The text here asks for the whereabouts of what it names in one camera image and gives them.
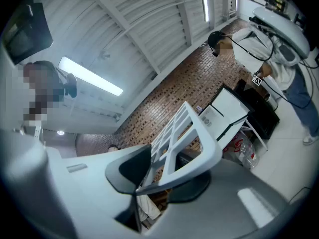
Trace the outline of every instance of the brick wall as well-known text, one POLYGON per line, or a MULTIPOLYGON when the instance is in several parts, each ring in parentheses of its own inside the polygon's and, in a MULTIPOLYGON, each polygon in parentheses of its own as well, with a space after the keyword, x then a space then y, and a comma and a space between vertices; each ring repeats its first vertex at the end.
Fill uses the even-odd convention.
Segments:
MULTIPOLYGON (((237 19, 222 29, 232 34, 247 23, 237 19)), ((110 144, 126 148, 148 144, 156 138, 182 103, 205 107, 222 83, 233 88, 249 73, 236 64, 233 53, 212 55, 209 46, 197 48, 180 63, 135 109, 113 135, 81 134, 76 140, 78 156, 107 152, 110 144)), ((199 150, 195 141, 191 149, 199 150)))

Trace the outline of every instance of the sign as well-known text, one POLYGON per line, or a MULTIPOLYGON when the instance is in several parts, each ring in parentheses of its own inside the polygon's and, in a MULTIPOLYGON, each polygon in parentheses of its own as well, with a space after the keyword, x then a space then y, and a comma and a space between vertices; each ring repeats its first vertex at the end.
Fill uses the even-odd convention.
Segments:
POLYGON ((257 75, 254 75, 251 81, 259 86, 262 80, 257 75))

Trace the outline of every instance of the ceiling light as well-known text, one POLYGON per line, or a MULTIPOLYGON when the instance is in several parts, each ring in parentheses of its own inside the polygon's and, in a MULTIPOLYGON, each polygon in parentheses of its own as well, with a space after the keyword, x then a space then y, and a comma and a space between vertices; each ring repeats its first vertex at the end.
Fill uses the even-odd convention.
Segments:
POLYGON ((205 21, 209 22, 208 1, 207 0, 202 0, 202 2, 203 2, 203 7, 204 7, 205 21))
POLYGON ((237 11, 238 8, 238 0, 236 0, 236 7, 235 7, 235 11, 237 11))
POLYGON ((75 77, 80 78, 81 80, 86 81, 102 90, 110 92, 113 95, 119 96, 123 92, 123 90, 119 87, 108 82, 107 80, 104 80, 100 76, 92 73, 88 69, 80 66, 67 57, 62 57, 59 63, 59 69, 69 74, 73 74, 75 77))

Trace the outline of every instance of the ceiling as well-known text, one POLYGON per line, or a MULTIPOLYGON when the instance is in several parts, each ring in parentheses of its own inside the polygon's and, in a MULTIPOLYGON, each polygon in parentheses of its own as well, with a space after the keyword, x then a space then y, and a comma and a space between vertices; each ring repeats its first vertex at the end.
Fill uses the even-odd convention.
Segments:
POLYGON ((78 79, 78 96, 48 112, 43 125, 75 133, 114 132, 209 33, 225 24, 235 0, 35 0, 54 43, 26 62, 63 56, 123 89, 117 97, 78 79))

